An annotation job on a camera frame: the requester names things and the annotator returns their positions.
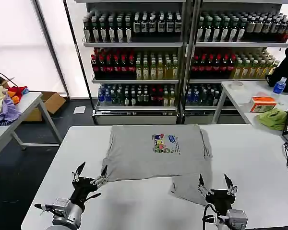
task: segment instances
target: green cloth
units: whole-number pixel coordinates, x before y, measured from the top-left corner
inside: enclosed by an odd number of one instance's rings
[[[287,113],[277,108],[256,116],[260,123],[268,126],[269,129],[272,130],[283,130],[286,123],[286,117]]]

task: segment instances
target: white table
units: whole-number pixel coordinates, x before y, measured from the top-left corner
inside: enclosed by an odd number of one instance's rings
[[[16,105],[17,110],[22,113],[21,116],[10,126],[0,126],[0,152],[10,142],[11,138],[14,138],[23,149],[26,146],[59,146],[59,144],[61,144],[62,137],[55,127],[41,97],[41,92],[29,92],[22,96],[20,102]],[[39,108],[58,144],[23,143],[16,135],[15,129],[26,119],[35,107]]]
[[[248,103],[252,96],[256,96],[259,92],[262,92],[268,96],[271,96],[272,87],[268,86],[268,83],[265,81],[243,81],[243,89],[241,90],[233,90],[231,89],[230,85],[232,81],[223,81],[221,85],[223,87],[223,91],[221,93],[219,103],[217,105],[214,117],[212,119],[212,124],[216,124],[220,117],[220,113],[222,111],[224,101],[226,97],[228,97],[231,102],[234,104],[235,108],[242,116],[243,120],[247,124],[252,124],[256,128],[261,130],[268,131],[273,134],[280,135],[281,131],[273,131],[270,130],[268,127],[264,126],[260,122],[257,121],[256,116],[259,113],[250,113],[248,112],[247,108],[244,104]],[[281,104],[277,104],[276,108],[281,110],[287,111],[288,110],[288,93],[282,93],[279,98]]]
[[[238,186],[233,208],[248,216],[247,228],[288,226],[288,169],[281,137],[248,124],[202,125],[212,146],[213,188],[224,189],[226,173]],[[25,218],[22,230],[45,230],[52,214],[35,203],[70,198],[72,174],[86,161],[82,176],[100,175],[111,126],[74,126],[66,134]],[[81,230],[199,230],[204,208],[170,195],[170,178],[111,182],[89,200]],[[206,229],[216,230],[212,224]]]

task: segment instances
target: purple cloth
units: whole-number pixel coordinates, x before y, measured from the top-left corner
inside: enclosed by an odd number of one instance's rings
[[[4,121],[13,122],[19,118],[21,113],[16,110],[13,100],[6,95],[2,102],[2,109],[0,112],[0,123]]]

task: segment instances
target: paper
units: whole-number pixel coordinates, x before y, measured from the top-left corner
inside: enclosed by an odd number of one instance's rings
[[[73,114],[84,114],[84,112],[85,112],[85,106],[77,106],[75,107]]]

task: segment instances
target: shelf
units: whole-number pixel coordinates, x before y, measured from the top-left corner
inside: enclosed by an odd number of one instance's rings
[[[185,2],[186,0],[74,0],[77,3]]]
[[[186,106],[185,111],[214,111],[216,106]],[[222,110],[236,110],[234,106],[223,107]]]
[[[204,2],[288,4],[288,0],[204,0]]]
[[[132,42],[84,42],[85,47],[182,47],[180,35],[171,37],[133,37]]]
[[[177,84],[178,80],[96,80],[93,79],[92,83],[100,84]]]
[[[222,81],[265,81],[265,79],[190,79],[190,84],[221,83]]]
[[[174,106],[98,106],[97,111],[176,111]]]
[[[279,47],[286,48],[288,43],[271,42],[197,42],[196,47]]]

